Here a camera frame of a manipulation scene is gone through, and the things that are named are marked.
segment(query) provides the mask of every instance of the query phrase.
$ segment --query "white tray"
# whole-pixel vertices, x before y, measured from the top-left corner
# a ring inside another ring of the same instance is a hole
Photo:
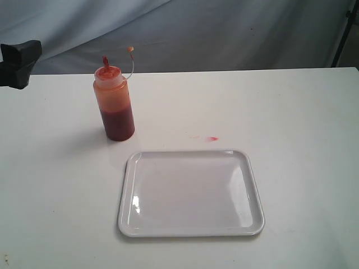
[[[133,154],[118,225],[131,237],[258,234],[264,215],[248,157],[235,150]]]

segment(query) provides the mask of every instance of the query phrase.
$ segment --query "gray backdrop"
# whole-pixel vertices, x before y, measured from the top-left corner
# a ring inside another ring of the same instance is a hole
[[[34,73],[329,67],[354,0],[0,0],[0,42],[43,43]]]

